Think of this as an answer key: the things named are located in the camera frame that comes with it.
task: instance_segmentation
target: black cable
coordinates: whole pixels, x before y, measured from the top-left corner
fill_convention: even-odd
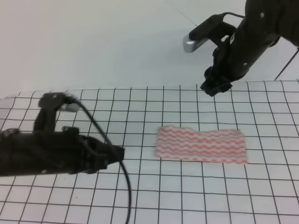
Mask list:
[[[131,215],[131,203],[132,203],[132,189],[131,189],[131,183],[129,180],[129,175],[128,172],[125,168],[125,166],[123,165],[123,162],[121,160],[121,158],[119,157],[119,155],[117,154],[117,152],[114,150],[114,147],[111,143],[111,141],[109,140],[109,138],[105,135],[105,133],[103,132],[103,130],[101,129],[101,127],[97,124],[97,122],[93,119],[92,115],[88,112],[88,110],[86,109],[86,107],[77,99],[73,99],[74,103],[76,103],[78,106],[80,106],[83,111],[87,114],[87,116],[89,117],[90,121],[93,123],[93,125],[96,127],[96,129],[99,131],[99,133],[101,134],[101,136],[104,138],[104,140],[107,142],[107,145],[109,145],[112,153],[114,154],[114,156],[117,158],[123,173],[125,175],[126,181],[127,181],[127,185],[128,185],[128,213],[127,213],[127,219],[125,224],[129,224],[129,220],[130,220],[130,215]]]
[[[235,17],[239,17],[239,18],[245,18],[245,16],[243,16],[243,15],[238,15],[238,14],[236,14],[236,13],[231,13],[231,12],[226,12],[226,13],[223,13],[223,15],[224,16],[226,16],[226,15],[233,15],[233,16],[235,16]]]
[[[291,59],[289,60],[289,62],[285,65],[285,67],[280,71],[280,73],[276,76],[276,78],[274,79],[274,81],[276,81],[280,75],[285,71],[286,67],[289,66],[289,64],[294,60],[294,58],[296,57],[296,55],[299,53],[299,48],[296,51],[296,53],[291,57]]]

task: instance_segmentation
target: towel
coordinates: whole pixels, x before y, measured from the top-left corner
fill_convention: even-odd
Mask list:
[[[189,127],[158,130],[157,157],[202,162],[247,164],[245,136],[239,130],[199,132]]]

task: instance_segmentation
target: grid surface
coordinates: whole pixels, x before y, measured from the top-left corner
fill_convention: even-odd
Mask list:
[[[131,224],[299,223],[298,81],[235,83],[214,98],[196,85],[69,92],[126,148]],[[1,129],[31,132],[43,93],[1,99]],[[249,164],[156,158],[157,129],[168,124],[241,129]],[[83,111],[60,112],[57,131],[62,126],[103,141]],[[0,224],[122,224],[127,197],[118,163],[93,175],[2,177]]]

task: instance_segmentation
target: pink and white cloth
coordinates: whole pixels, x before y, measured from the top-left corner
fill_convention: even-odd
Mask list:
[[[198,132],[163,126],[158,131],[156,156],[168,159],[247,164],[245,136],[239,130]]]

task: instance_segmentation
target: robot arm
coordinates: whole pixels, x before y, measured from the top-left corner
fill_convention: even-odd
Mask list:
[[[299,0],[247,0],[245,13],[238,28],[223,22],[228,14],[223,13],[211,16],[184,38],[186,52],[195,51],[208,39],[218,46],[201,86],[210,96],[228,91],[231,82],[244,77],[280,37],[299,46]]]
[[[46,93],[32,133],[19,129],[0,132],[0,176],[60,173],[96,173],[123,160],[124,148],[104,144],[79,134],[76,127],[55,132],[58,110],[76,112],[75,98],[65,93]]]

